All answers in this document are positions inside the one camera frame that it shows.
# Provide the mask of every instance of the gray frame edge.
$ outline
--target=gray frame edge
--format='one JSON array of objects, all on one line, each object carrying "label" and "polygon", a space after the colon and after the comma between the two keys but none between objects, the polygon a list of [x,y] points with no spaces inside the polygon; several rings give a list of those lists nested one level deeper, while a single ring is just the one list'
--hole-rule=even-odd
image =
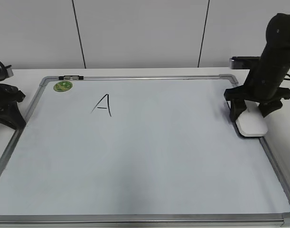
[{"label": "gray frame edge", "polygon": [[221,74],[219,75],[222,79],[228,79],[233,85],[238,86],[239,82],[234,75],[231,74]]},{"label": "gray frame edge", "polygon": [[[144,80],[144,79],[227,79],[235,87],[238,81],[234,75],[213,76],[137,76],[137,77],[85,77],[84,80]],[[30,119],[46,85],[59,81],[58,76],[44,77],[26,112],[26,122]],[[23,130],[16,130],[0,159],[0,176],[6,167]],[[268,144],[262,144],[274,171],[290,202],[290,189]],[[278,214],[194,214],[194,215],[39,215],[39,216],[2,216],[0,226],[237,226],[237,225],[279,225],[290,226],[290,212]]]}]

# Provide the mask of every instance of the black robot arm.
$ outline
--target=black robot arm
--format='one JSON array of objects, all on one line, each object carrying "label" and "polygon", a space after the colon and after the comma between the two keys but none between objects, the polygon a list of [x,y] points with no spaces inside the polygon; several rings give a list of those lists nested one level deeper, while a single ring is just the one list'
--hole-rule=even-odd
[{"label": "black robot arm", "polygon": [[290,89],[280,87],[290,69],[290,15],[279,13],[270,20],[266,41],[258,63],[249,71],[244,84],[225,90],[225,99],[231,102],[233,122],[246,110],[245,100],[260,103],[259,109],[265,117],[282,107],[282,98],[290,99]]}]

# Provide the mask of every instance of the white object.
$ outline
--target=white object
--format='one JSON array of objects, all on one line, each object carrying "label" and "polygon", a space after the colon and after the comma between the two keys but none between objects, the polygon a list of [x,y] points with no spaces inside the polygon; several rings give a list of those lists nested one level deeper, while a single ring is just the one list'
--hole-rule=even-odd
[{"label": "white object", "polygon": [[[259,140],[227,120],[228,80],[55,83],[0,178],[0,215],[290,211]],[[105,94],[112,117],[91,113]]]},{"label": "white object", "polygon": [[235,121],[238,131],[244,137],[264,136],[268,132],[268,127],[258,105],[252,101],[245,101],[245,103],[247,109]]}]

